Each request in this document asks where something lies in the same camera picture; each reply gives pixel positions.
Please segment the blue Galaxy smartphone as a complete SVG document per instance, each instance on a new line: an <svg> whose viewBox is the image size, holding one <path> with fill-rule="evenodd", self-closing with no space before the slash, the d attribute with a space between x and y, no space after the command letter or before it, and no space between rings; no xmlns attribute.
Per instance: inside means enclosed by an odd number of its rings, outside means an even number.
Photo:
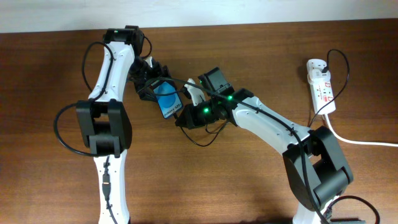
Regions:
<svg viewBox="0 0 398 224"><path fill-rule="evenodd" d="M174 113L183 108L181 99L176 91L176 88L167 82L162 82L154 89L159 108L165 119L169 119Z"/></svg>

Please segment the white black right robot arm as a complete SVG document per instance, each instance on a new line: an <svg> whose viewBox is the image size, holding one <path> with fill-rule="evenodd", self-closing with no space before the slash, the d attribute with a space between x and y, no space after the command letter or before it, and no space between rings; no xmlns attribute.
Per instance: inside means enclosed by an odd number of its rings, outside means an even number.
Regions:
<svg viewBox="0 0 398 224"><path fill-rule="evenodd" d="M176 126L194 129L225 120L255 134L283 158L290 189L299 202L293 223L327 223L326 207L353 181L332 131L291 122L246 89L209 95L208 101L186 105L176 117Z"/></svg>

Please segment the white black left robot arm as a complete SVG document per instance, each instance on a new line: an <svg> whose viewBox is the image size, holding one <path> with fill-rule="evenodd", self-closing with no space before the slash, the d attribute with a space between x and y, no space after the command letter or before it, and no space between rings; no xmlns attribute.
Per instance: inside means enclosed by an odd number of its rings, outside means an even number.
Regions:
<svg viewBox="0 0 398 224"><path fill-rule="evenodd" d="M130 223L125 190L125 161L132 143L132 126L123 105L127 81L141 100L155 101L145 85L153 78L169 77L166 66L150 55L143 57L146 36L137 26L108 29L100 44L104 59L96 85L76 114L83 142L93 157L100 191L100 223Z"/></svg>

